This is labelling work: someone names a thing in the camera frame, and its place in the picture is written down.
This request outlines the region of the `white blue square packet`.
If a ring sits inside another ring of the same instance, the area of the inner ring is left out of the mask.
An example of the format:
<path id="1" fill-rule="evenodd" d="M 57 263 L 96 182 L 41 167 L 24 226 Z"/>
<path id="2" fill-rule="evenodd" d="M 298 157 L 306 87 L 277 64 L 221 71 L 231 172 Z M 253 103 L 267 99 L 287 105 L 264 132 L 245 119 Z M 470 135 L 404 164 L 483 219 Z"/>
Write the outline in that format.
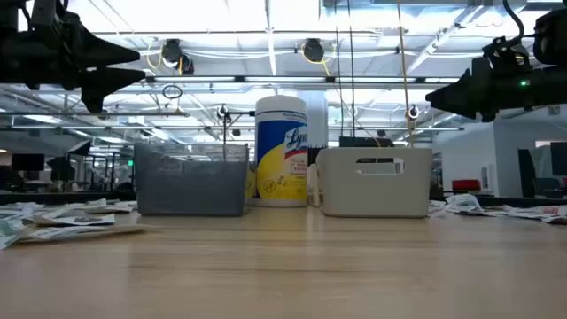
<path id="1" fill-rule="evenodd" d="M 36 215 L 43 214 L 44 210 L 0 209 L 0 221 L 32 221 Z"/>
<path id="2" fill-rule="evenodd" d="M 42 209 L 44 207 L 44 204 L 37 204 L 35 202 L 17 202 L 17 203 L 11 203 L 11 204 L 6 204 L 6 205 L 0 205 L 0 210 L 19 210 L 19 211 L 25 211 L 25 210 L 31 210 L 31 211 L 35 211 L 38 209 Z"/>
<path id="3" fill-rule="evenodd" d="M 115 215 L 107 214 L 103 216 L 81 215 L 81 216 L 52 216 L 36 215 L 32 219 L 33 223 L 43 226 L 99 226 L 112 225 L 115 223 Z"/>
<path id="4" fill-rule="evenodd" d="M 482 214 L 484 209 L 478 202 L 478 199 L 470 194 L 457 194 L 446 198 L 444 208 L 454 213 L 465 214 Z"/>

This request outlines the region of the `black monitor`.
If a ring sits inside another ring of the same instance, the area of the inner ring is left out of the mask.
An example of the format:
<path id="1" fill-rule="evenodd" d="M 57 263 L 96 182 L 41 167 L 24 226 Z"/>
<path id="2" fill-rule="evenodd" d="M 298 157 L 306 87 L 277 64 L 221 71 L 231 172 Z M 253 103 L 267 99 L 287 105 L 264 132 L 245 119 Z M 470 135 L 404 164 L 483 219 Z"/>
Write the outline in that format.
<path id="1" fill-rule="evenodd" d="M 70 182 L 75 178 L 75 169 L 68 157 L 57 157 L 49 159 L 47 165 L 51 168 L 50 180 L 52 182 Z"/>
<path id="2" fill-rule="evenodd" d="M 41 153 L 13 153 L 11 159 L 12 170 L 16 171 L 43 171 L 45 155 Z"/>
<path id="3" fill-rule="evenodd" d="M 92 141 L 85 140 L 70 148 L 66 154 L 86 157 L 89 155 L 91 146 L 92 146 Z"/>

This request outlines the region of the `black wall screen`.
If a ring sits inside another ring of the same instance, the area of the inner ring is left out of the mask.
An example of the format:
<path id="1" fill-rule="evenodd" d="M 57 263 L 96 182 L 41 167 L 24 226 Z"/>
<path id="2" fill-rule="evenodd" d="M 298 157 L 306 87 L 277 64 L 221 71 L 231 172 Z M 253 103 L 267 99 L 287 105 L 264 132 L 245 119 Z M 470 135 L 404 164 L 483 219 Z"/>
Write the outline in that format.
<path id="1" fill-rule="evenodd" d="M 567 142 L 552 142 L 550 153 L 553 175 L 567 176 Z"/>

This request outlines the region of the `Lysol wipes canister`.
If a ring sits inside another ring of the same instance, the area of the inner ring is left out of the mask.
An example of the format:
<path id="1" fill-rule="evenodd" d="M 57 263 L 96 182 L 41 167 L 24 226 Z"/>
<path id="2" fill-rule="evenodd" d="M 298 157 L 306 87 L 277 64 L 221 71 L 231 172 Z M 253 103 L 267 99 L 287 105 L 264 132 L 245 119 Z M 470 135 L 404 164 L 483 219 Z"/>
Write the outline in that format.
<path id="1" fill-rule="evenodd" d="M 298 97 L 276 95 L 255 106 L 256 183 L 260 206 L 307 204 L 307 108 Z"/>

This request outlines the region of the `long ceiling light bar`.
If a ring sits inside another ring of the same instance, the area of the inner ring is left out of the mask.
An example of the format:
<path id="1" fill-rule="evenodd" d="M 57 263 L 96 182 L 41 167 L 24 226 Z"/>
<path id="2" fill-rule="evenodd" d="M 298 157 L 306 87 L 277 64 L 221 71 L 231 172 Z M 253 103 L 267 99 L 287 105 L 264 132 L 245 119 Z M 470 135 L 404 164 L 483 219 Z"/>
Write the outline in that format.
<path id="1" fill-rule="evenodd" d="M 458 77 L 352 77 L 352 76 L 147 76 L 146 82 L 167 83 L 427 83 L 448 84 Z"/>

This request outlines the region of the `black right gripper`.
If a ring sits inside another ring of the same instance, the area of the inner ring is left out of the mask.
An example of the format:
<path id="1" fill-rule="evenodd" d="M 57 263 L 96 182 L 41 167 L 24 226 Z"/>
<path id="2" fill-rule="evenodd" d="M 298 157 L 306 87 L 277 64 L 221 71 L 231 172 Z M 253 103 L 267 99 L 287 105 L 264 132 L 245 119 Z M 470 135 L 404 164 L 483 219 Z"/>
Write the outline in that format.
<path id="1" fill-rule="evenodd" d="M 484 89 L 484 110 L 465 105 Z M 492 122 L 494 112 L 502 110 L 567 104 L 567 66 L 526 69 L 493 66 L 488 58 L 474 58 L 456 82 L 434 90 L 425 99 L 440 111 Z"/>

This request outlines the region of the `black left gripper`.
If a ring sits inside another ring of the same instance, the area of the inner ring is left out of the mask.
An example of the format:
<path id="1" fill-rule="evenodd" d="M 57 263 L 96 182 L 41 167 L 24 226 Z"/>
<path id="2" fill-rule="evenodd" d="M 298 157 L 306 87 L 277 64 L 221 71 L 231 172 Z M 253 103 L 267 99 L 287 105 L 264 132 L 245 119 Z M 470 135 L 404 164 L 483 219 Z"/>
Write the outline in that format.
<path id="1" fill-rule="evenodd" d="M 81 62 L 86 67 L 116 65 L 137 61 L 140 53 L 94 36 L 78 20 L 61 23 L 59 30 L 55 38 L 45 39 L 37 30 L 19 32 L 13 23 L 0 22 L 0 83 L 35 90 L 42 84 L 81 87 L 87 110 L 101 113 L 105 97 L 145 78 L 144 71 L 111 67 L 84 73 Z"/>

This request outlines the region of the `red box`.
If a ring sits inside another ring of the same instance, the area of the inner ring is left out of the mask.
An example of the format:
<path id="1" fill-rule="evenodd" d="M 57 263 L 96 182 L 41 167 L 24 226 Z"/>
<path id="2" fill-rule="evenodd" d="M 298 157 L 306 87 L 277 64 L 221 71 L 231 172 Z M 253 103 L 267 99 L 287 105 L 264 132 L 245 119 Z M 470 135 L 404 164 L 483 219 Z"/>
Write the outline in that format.
<path id="1" fill-rule="evenodd" d="M 453 192 L 469 192 L 469 191 L 482 190 L 480 181 L 475 179 L 453 180 L 451 185 Z"/>

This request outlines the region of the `white building column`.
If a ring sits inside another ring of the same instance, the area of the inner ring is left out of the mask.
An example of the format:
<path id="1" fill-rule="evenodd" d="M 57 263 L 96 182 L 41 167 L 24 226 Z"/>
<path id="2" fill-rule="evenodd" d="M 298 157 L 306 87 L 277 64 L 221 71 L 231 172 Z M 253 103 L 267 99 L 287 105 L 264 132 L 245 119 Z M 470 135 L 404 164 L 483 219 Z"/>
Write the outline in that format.
<path id="1" fill-rule="evenodd" d="M 308 144 L 312 148 L 328 145 L 328 103 L 325 93 L 320 90 L 304 92 L 307 106 Z"/>

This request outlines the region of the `black standing panel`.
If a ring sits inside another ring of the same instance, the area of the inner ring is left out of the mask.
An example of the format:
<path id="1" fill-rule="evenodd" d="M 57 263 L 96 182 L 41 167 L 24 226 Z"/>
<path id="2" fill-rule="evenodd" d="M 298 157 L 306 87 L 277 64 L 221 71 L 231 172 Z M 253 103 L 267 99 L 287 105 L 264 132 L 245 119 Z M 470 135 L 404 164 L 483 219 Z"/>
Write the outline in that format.
<path id="1" fill-rule="evenodd" d="M 534 198 L 536 175 L 532 155 L 528 149 L 518 149 L 517 156 L 522 195 L 524 198 Z"/>

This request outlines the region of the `left pile of paper packets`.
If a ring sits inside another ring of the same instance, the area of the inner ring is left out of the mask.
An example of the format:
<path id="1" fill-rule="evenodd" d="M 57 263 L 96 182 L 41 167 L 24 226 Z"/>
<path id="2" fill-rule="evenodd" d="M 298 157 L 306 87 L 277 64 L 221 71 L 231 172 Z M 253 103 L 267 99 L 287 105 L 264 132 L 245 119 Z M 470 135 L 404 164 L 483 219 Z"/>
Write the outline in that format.
<path id="1" fill-rule="evenodd" d="M 136 201 L 107 201 L 101 199 L 89 202 L 85 211 L 87 214 L 130 214 L 136 209 Z"/>

